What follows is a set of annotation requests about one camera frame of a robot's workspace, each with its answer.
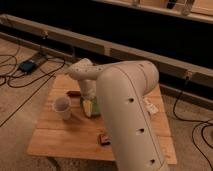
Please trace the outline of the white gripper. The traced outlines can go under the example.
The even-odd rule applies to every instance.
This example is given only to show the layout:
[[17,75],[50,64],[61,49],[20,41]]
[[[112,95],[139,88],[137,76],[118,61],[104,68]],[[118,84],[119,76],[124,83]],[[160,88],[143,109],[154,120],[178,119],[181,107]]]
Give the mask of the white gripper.
[[96,83],[92,80],[82,80],[79,82],[80,92],[84,99],[83,109],[87,117],[90,117],[92,114],[92,100],[96,97]]

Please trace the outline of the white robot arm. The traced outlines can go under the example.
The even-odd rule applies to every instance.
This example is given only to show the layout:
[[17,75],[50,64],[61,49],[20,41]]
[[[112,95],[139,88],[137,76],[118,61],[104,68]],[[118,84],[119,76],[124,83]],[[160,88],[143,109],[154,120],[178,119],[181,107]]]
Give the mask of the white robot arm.
[[69,67],[68,75],[84,98],[96,96],[119,171],[170,171],[143,102],[158,84],[153,63],[93,65],[84,58]]

